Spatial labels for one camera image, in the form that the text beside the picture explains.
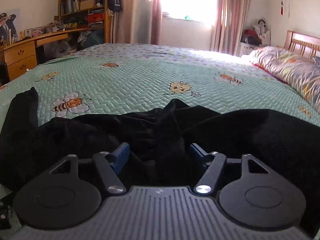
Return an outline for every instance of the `beige curtain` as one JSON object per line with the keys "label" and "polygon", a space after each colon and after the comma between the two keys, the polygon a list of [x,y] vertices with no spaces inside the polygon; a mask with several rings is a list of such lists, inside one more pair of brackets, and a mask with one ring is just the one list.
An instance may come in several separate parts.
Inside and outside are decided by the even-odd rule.
{"label": "beige curtain", "polygon": [[217,0],[211,51],[237,55],[250,0]]}
{"label": "beige curtain", "polygon": [[158,44],[162,11],[159,0],[121,0],[118,15],[118,43]]}

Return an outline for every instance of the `red box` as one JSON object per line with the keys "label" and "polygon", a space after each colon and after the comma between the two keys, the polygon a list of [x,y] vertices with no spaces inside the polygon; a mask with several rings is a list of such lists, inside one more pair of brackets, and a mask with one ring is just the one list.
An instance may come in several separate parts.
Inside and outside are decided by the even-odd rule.
{"label": "red box", "polygon": [[88,23],[101,22],[104,20],[104,13],[95,13],[88,15]]}

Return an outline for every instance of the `person in poster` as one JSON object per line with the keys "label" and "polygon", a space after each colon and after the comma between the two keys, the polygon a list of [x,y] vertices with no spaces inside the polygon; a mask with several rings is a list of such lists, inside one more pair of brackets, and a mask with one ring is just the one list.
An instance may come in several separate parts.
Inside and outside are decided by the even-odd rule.
{"label": "person in poster", "polygon": [[0,38],[7,39],[7,31],[11,30],[11,36],[17,33],[13,21],[16,18],[15,14],[7,16],[6,13],[0,14]]}

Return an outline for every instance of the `wooden desk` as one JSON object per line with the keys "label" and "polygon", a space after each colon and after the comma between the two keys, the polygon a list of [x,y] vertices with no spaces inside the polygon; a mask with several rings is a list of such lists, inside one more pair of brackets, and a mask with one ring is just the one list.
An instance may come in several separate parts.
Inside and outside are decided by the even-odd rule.
{"label": "wooden desk", "polygon": [[44,34],[39,37],[20,41],[0,50],[0,60],[7,64],[7,72],[10,81],[23,75],[27,69],[35,68],[37,63],[36,47],[49,42],[64,40],[69,33],[86,31],[88,29],[76,29],[56,33]]}

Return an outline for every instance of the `gray ribbed panel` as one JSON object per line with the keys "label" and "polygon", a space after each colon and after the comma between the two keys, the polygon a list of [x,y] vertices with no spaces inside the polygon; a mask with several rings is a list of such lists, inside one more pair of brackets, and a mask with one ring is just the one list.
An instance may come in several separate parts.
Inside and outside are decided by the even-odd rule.
{"label": "gray ribbed panel", "polygon": [[23,227],[12,240],[306,240],[297,228],[258,232],[227,220],[209,197],[187,187],[133,187],[108,198],[89,221],[42,231]]}

